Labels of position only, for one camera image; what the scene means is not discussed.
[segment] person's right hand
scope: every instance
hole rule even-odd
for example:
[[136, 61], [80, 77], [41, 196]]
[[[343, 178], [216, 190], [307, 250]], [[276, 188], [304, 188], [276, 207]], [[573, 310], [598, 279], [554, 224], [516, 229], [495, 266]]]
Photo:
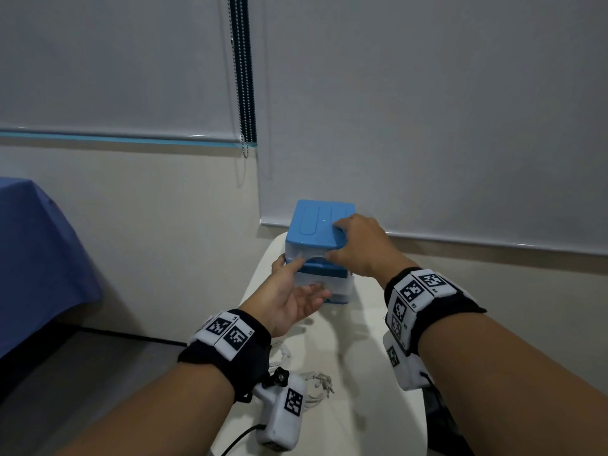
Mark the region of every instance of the person's right hand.
[[353, 214], [334, 223], [346, 232], [346, 246], [328, 252], [327, 260], [361, 276], [372, 276], [383, 288], [394, 276], [418, 265], [393, 245], [374, 218]]

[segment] white cable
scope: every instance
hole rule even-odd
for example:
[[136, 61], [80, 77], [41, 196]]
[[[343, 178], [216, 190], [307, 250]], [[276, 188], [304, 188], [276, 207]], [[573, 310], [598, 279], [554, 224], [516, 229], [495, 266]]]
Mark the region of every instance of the white cable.
[[[282, 367], [287, 360], [291, 359], [291, 352], [282, 340], [272, 341], [270, 344], [270, 353], [272, 353], [272, 350], [275, 349], [279, 349], [281, 351], [281, 360], [270, 362], [270, 368], [268, 370], [270, 373], [273, 373], [274, 370], [276, 370], [278, 367]], [[330, 393], [335, 393], [330, 375], [326, 375], [321, 371], [309, 371], [308, 373], [302, 373], [301, 376], [304, 378], [304, 381], [314, 380], [315, 389], [318, 389], [319, 387], [323, 388], [323, 392], [317, 393], [316, 395], [312, 395], [310, 393], [306, 395], [306, 400], [304, 402], [305, 412], [310, 408], [315, 408], [315, 406], [321, 403], [325, 398], [329, 398]]]

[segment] blue tablecloth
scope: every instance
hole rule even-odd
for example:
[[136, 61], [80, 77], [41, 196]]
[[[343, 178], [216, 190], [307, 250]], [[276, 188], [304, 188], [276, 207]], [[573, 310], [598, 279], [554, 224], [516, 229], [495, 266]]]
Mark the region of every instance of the blue tablecloth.
[[0, 177], [0, 357], [102, 290], [72, 226], [40, 187]]

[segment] wall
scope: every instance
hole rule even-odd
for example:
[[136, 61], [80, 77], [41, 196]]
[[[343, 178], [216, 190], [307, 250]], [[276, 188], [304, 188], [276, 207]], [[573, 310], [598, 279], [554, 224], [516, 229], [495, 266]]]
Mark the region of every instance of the wall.
[[[186, 340], [210, 313], [239, 302], [282, 231], [259, 226], [255, 156], [243, 160], [224, 148], [36, 144], [2, 141], [0, 175], [34, 179], [78, 232], [106, 291], [103, 303], [71, 315], [87, 326]], [[608, 258], [397, 244], [608, 393]]]

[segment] wristband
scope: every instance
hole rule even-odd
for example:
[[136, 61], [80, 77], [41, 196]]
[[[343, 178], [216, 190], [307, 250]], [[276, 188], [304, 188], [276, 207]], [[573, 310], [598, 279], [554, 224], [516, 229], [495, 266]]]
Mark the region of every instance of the wristband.
[[433, 323], [450, 315], [487, 312], [443, 275], [418, 267], [392, 278], [384, 300], [389, 309], [385, 322], [406, 356], [418, 355], [420, 336]]
[[232, 384], [235, 401], [240, 401], [268, 374], [270, 339], [259, 321], [232, 309], [209, 317], [178, 361], [216, 366]]

